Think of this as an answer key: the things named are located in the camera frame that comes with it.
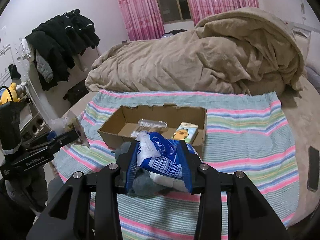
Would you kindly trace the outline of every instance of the smartphone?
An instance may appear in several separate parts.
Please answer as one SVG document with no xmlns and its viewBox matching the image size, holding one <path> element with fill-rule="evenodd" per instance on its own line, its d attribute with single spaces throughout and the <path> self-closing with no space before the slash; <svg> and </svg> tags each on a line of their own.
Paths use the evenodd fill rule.
<svg viewBox="0 0 320 240">
<path fill-rule="evenodd" d="M 309 147 L 309 172 L 308 172 L 308 182 L 307 189 L 316 192 L 318 190 L 319 184 L 319 150 Z"/>
</svg>

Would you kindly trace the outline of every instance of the striped cloth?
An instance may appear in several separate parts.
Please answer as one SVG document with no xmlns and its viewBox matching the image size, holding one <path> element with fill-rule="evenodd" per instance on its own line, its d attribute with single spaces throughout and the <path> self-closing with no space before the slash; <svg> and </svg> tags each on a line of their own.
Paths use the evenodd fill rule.
<svg viewBox="0 0 320 240">
<path fill-rule="evenodd" d="M 121 105 L 201 106 L 207 109 L 203 161 L 218 171 L 244 171 L 284 225 L 298 205 L 299 174 L 295 143 L 276 93 L 263 96 L 207 92 L 114 93 L 101 90 L 80 115 L 91 148 L 72 146 L 56 154 L 54 164 L 66 181 L 75 171 L 99 171 L 115 161 L 97 130 Z M 94 210 L 92 194 L 91 212 Z M 124 239 L 193 239 L 199 195 L 171 192 L 133 197 L 118 195 Z M 228 239 L 226 194 L 222 193 L 222 239 Z"/>
</svg>

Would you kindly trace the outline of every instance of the blue tissue package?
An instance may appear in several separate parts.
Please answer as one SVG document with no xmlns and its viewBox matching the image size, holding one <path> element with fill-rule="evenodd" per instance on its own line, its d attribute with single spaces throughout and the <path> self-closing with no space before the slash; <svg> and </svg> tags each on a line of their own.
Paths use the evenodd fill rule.
<svg viewBox="0 0 320 240">
<path fill-rule="evenodd" d="M 168 176 L 182 179 L 181 163 L 178 157 L 179 141 L 165 139 L 157 132 L 139 132 L 137 138 L 137 165 L 141 168 Z M 194 148 L 187 143 L 190 153 L 197 154 Z"/>
</svg>

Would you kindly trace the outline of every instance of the window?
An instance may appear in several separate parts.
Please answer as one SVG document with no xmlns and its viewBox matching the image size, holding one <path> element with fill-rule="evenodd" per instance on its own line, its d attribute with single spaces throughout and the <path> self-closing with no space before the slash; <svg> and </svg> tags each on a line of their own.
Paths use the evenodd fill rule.
<svg viewBox="0 0 320 240">
<path fill-rule="evenodd" d="M 157 0 L 164 23 L 191 19 L 188 0 Z"/>
</svg>

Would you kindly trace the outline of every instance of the window frame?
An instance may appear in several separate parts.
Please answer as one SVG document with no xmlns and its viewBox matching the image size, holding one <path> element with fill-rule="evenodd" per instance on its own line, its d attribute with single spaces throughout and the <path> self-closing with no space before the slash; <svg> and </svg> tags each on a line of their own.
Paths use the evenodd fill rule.
<svg viewBox="0 0 320 240">
<path fill-rule="evenodd" d="M 185 20 L 184 20 L 183 17 L 182 17 L 182 12 L 181 12 L 181 7 L 180 7 L 179 0 L 176 0 L 176 2 L 177 2 L 177 6 L 178 6 L 179 15 L 180 15 L 180 20 L 165 22 L 165 21 L 164 21 L 164 16 L 163 16 L 163 13 L 162 13 L 162 8 L 161 8 L 160 0 L 157 0 L 158 6 L 159 6 L 159 9 L 160 9 L 160 13 L 161 13 L 161 17 L 162 17 L 163 24 L 193 21 L 193 17 L 192 17 L 192 13 L 191 13 L 191 10 L 190 10 L 190 5 L 189 5 L 189 4 L 190 4 L 190 3 L 189 3 L 189 0 L 187 0 L 187 3 L 188 3 L 188 8 L 189 8 L 189 12 L 190 12 L 190 17 L 191 17 L 191 18 L 190 18 L 190 19 L 185 19 Z"/>
</svg>

